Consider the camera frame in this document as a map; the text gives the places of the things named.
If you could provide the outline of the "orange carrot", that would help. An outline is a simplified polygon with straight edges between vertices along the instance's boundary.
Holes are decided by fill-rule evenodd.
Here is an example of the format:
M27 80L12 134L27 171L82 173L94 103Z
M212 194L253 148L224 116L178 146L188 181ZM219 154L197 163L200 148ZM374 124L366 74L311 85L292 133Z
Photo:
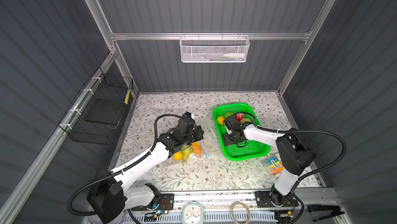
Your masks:
M192 144L192 149L195 155L201 155L202 150L198 142Z

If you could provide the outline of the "clear zip top bag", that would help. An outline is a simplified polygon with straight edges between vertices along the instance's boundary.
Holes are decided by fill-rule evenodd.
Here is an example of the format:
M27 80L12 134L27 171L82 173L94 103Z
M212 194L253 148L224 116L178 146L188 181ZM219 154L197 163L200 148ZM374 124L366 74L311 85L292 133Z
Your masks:
M194 115L186 112L178 120L177 126L165 134L169 151L167 166L185 163L199 158L208 158L208 149L204 144L208 137L204 129L194 120Z

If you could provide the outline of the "green pear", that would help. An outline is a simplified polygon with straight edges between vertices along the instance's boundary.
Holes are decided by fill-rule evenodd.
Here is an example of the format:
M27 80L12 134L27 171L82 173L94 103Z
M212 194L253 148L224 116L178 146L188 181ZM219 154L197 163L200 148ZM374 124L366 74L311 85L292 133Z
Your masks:
M181 150L183 161L187 161L189 159L190 155L192 154L192 152L193 152L193 149L192 149L191 145L184 145Z

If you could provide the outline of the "orange fruit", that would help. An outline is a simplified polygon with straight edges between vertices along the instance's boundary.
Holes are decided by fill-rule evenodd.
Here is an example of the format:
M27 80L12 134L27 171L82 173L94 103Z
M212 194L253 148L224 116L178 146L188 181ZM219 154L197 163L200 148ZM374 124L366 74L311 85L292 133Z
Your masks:
M183 158L183 155L182 155L181 152L177 152L177 153L175 153L175 154L173 155L173 159L174 159L175 161L180 161L180 160L182 160L182 158Z

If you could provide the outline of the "yellow lemon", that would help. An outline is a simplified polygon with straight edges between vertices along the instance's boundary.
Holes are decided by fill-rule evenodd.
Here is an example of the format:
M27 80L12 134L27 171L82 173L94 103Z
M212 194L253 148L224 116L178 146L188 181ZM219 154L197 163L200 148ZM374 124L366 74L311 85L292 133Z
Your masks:
M225 118L223 116L218 116L217 117L217 124L218 125L223 125L224 124Z

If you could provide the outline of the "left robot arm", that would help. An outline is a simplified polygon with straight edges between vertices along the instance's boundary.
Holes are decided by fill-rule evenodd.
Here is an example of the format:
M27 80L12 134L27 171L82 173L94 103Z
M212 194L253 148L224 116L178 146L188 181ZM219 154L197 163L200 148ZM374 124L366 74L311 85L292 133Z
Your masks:
M103 224L116 219L123 211L135 207L155 210L160 202L160 191L151 183L133 188L132 185L156 165L203 139L201 126L189 115L179 117L177 126L163 134L155 134L154 145L131 161L112 169L101 170L97 179L103 181L91 186L87 200L94 216Z

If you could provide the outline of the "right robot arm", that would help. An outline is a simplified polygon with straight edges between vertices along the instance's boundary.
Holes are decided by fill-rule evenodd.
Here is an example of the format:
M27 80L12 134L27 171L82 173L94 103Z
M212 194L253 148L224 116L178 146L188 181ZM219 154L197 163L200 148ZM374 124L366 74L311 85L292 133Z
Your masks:
M241 123L233 116L223 123L228 130L228 134L222 137L224 141L238 145L252 140L277 149L283 170L272 187L273 195L284 197L292 193L298 185L298 178L315 159L315 153L298 129L267 129L251 121Z

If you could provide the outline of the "green plastic basket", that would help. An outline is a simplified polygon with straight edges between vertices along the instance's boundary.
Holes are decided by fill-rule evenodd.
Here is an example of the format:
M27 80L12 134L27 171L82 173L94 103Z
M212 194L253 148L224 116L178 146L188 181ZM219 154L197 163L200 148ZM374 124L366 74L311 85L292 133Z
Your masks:
M250 124L255 122L260 125L252 107L245 103L222 105L213 110L217 134L225 157L231 161L241 161L268 155L269 145L245 138L243 128L248 124L240 123L240 119L236 117L238 115L244 115Z

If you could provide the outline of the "green cabbage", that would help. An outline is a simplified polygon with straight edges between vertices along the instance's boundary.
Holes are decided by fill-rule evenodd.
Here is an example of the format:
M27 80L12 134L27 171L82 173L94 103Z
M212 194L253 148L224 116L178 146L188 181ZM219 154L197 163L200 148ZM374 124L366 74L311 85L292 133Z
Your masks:
M225 119L227 119L227 118L230 117L230 116L234 116L234 113L233 113L233 112L226 112L226 113L224 114L224 118L225 118Z

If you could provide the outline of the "pack of coloured markers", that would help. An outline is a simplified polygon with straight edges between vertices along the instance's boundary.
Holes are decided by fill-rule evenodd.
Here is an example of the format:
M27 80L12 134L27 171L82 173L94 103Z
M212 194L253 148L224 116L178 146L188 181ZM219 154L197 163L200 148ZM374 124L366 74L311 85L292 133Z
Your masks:
M272 176L280 174L284 169L279 153L275 153L273 156L263 159L261 165L267 173Z

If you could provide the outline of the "white alarm clock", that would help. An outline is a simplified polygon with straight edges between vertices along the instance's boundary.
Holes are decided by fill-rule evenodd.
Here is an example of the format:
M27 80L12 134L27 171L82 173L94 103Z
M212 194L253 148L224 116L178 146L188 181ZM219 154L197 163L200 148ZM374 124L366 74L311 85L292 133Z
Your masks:
M183 224L203 224L205 211L198 202L189 202L184 205L181 220Z

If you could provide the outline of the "black stapler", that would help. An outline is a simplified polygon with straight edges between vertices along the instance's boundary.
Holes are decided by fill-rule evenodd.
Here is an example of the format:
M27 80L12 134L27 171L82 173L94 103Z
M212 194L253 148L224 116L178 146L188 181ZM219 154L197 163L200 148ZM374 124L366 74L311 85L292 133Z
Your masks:
M312 204L308 205L309 213L314 217L313 222L320 222L333 217L344 215L345 212L338 205L321 205Z

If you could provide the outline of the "grey cloth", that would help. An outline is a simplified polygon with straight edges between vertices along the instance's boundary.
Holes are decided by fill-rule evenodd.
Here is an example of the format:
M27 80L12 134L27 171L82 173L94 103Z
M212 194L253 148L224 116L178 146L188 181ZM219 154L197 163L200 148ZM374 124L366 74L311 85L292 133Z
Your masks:
M108 224L121 224L124 221L125 214L120 214L115 219L110 221ZM99 218L98 215L93 215L88 217L88 222L91 224L104 224L104 222Z

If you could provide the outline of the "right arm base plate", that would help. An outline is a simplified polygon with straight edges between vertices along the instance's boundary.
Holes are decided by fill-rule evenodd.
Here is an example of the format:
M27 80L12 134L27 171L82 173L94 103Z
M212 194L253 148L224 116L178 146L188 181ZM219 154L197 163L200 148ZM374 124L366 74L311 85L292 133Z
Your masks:
M292 207L299 206L298 200L290 193L287 196L273 194L270 190L254 192L254 198L258 207Z

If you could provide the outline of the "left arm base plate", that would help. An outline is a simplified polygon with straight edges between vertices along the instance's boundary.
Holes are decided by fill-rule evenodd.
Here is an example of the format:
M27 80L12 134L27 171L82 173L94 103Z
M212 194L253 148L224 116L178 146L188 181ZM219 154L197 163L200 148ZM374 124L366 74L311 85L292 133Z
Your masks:
M154 199L147 206L133 207L132 211L170 211L174 206L174 194L160 194L155 196Z

